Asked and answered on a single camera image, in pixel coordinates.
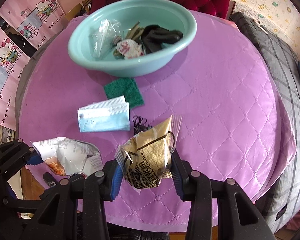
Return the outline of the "green scouring pad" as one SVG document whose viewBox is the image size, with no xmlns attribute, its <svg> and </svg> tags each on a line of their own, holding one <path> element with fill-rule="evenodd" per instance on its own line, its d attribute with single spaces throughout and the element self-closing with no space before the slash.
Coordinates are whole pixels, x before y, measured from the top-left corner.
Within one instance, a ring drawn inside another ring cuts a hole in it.
<svg viewBox="0 0 300 240">
<path fill-rule="evenodd" d="M 145 104 L 138 85 L 132 78 L 116 79 L 103 88 L 108 99 L 124 96 L 131 109 Z"/>
</svg>

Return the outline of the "gold foil snack packet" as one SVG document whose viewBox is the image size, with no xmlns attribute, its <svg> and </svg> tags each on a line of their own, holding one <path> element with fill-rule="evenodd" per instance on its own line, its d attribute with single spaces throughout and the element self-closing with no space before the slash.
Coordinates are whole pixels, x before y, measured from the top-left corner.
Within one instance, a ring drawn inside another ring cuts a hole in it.
<svg viewBox="0 0 300 240">
<path fill-rule="evenodd" d="M 136 191 L 158 187 L 163 178 L 171 178 L 171 154 L 176 149 L 182 116 L 171 114 L 151 126 L 141 116 L 133 117 L 134 136 L 120 145 L 115 159 L 123 177 Z"/>
</svg>

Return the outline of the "purple quilted table cover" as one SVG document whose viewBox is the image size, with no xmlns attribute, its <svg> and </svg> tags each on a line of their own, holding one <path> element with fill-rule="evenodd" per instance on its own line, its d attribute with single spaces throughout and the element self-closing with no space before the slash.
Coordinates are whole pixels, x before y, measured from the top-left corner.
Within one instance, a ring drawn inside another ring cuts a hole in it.
<svg viewBox="0 0 300 240">
<path fill-rule="evenodd" d="M 256 201 L 296 154 L 287 111 L 254 45 L 217 17 L 193 15 L 193 42 L 160 70 L 136 78 L 144 105 L 130 114 L 152 126 L 181 116 L 181 159 L 211 179 L 233 178 Z M 68 41 L 82 21 L 69 22 L 28 76 L 18 132 L 28 144 L 56 137 L 89 142 L 109 161 L 133 131 L 79 131 L 77 110 L 106 100 L 104 86 L 113 80 L 70 59 Z"/>
</svg>

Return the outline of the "black rubber gloves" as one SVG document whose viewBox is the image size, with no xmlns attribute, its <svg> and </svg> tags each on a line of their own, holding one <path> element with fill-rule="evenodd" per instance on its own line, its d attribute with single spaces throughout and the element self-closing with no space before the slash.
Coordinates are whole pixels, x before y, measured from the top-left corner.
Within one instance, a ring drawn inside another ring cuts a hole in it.
<svg viewBox="0 0 300 240">
<path fill-rule="evenodd" d="M 168 30 L 159 25 L 148 25 L 141 34 L 141 42 L 146 55 L 162 50 L 162 44 L 175 44 L 183 38 L 179 30 Z"/>
</svg>

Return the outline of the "blue face mask stack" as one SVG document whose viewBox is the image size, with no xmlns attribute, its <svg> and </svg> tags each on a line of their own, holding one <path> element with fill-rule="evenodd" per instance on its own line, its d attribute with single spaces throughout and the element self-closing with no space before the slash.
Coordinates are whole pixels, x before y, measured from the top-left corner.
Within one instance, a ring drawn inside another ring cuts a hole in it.
<svg viewBox="0 0 300 240">
<path fill-rule="evenodd" d="M 81 133 L 130 130 L 129 102 L 123 95 L 81 107 L 77 117 Z"/>
</svg>

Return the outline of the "cardboard box on floor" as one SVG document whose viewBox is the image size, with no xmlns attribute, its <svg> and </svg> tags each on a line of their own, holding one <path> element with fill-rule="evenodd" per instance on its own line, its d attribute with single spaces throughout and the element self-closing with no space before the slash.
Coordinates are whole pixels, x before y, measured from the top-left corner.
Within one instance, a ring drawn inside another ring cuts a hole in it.
<svg viewBox="0 0 300 240">
<path fill-rule="evenodd" d="M 66 13 L 65 18 L 70 21 L 78 16 L 88 15 L 91 11 L 92 0 L 85 0 L 78 3 L 74 8 Z"/>
</svg>

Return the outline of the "teal plastic basin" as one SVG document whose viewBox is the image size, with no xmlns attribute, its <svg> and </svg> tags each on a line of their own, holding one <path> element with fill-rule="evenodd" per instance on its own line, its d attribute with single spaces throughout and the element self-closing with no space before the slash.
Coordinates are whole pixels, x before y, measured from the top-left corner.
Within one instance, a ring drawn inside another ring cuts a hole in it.
<svg viewBox="0 0 300 240">
<path fill-rule="evenodd" d="M 125 59 L 116 46 L 102 59 L 93 56 L 91 37 L 102 20 L 121 22 L 123 40 L 131 39 L 142 45 L 141 34 L 148 25 L 159 25 L 168 30 L 179 30 L 183 38 L 175 44 L 163 43 L 162 50 L 134 59 Z M 116 77 L 137 77 L 155 72 L 166 65 L 174 55 L 185 49 L 194 39 L 197 23 L 183 6 L 168 0 L 122 0 L 106 5 L 83 20 L 72 33 L 68 53 L 80 66 L 99 70 Z"/>
</svg>

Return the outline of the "hello kitty pink curtain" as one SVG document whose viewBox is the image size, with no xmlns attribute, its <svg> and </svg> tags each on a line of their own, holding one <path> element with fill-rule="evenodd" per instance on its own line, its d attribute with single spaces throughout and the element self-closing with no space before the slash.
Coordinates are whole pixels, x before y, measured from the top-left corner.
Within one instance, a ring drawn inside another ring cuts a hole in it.
<svg viewBox="0 0 300 240">
<path fill-rule="evenodd" d="M 35 49 L 59 33 L 65 23 L 57 0 L 6 0 L 0 17 Z M 30 57 L 0 27 L 0 125 L 16 129 L 16 91 Z"/>
</svg>

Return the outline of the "white plastic bag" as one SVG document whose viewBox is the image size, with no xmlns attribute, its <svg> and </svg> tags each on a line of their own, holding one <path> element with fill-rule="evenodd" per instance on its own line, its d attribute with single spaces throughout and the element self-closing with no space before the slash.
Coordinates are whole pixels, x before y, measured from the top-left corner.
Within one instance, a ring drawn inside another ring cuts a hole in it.
<svg viewBox="0 0 300 240">
<path fill-rule="evenodd" d="M 145 55 L 142 45 L 131 39 L 118 42 L 116 45 L 116 50 L 125 59 L 134 59 Z"/>
</svg>

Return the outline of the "clear plastic zip bag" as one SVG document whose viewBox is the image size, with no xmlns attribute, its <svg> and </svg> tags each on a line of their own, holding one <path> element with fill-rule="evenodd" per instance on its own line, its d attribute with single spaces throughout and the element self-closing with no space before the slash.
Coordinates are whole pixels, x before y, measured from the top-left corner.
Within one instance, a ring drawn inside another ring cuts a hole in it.
<svg viewBox="0 0 300 240">
<path fill-rule="evenodd" d="M 123 38 L 121 22 L 105 19 L 91 35 L 93 39 L 93 56 L 104 58 Z"/>
</svg>

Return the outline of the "white orange snack bag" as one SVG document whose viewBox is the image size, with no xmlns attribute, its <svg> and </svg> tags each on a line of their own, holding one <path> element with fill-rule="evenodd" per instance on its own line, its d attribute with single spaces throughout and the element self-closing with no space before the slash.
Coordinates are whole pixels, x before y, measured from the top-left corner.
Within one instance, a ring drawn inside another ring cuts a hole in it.
<svg viewBox="0 0 300 240">
<path fill-rule="evenodd" d="M 33 142 L 43 162 L 58 176 L 82 174 L 87 177 L 103 169 L 99 149 L 90 143 L 66 137 Z"/>
</svg>

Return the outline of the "grey plaid bed blanket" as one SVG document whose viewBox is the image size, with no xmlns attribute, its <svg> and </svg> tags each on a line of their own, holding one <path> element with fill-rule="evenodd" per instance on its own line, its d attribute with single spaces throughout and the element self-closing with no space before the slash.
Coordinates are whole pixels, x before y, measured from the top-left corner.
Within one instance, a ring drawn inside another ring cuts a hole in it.
<svg viewBox="0 0 300 240">
<path fill-rule="evenodd" d="M 257 202 L 272 232 L 285 226 L 300 210 L 300 77 L 298 58 L 284 40 L 241 12 L 230 19 L 263 57 L 292 123 L 296 155 L 274 185 Z"/>
</svg>

